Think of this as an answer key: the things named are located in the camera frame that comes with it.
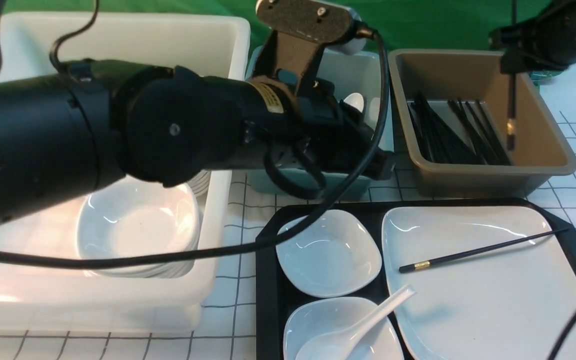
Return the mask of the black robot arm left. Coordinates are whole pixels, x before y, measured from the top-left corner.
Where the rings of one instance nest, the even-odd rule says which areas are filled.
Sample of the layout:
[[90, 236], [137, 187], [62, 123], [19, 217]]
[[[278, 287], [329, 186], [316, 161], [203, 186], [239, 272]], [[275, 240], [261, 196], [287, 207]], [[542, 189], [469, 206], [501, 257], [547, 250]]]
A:
[[295, 97], [272, 79], [201, 76], [119, 60], [0, 83], [0, 225], [119, 182], [173, 188], [201, 171], [270, 170], [316, 199], [350, 174], [372, 133], [327, 82]]

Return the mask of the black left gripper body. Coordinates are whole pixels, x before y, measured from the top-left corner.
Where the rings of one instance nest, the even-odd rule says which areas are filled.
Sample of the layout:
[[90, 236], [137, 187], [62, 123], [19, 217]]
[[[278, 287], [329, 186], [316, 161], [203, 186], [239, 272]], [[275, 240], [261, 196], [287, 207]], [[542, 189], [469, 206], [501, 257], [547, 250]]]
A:
[[254, 77], [243, 86], [242, 170], [274, 182], [290, 170], [347, 175], [375, 137], [363, 114], [336, 98], [329, 80]]

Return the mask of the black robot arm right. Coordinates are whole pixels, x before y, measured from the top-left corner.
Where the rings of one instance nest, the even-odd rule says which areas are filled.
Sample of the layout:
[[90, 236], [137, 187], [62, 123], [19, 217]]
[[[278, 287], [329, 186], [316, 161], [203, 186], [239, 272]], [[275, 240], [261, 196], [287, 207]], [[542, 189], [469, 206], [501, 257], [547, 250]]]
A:
[[492, 50], [503, 50], [505, 75], [556, 71], [576, 64], [576, 0], [553, 0], [536, 16], [489, 33]]

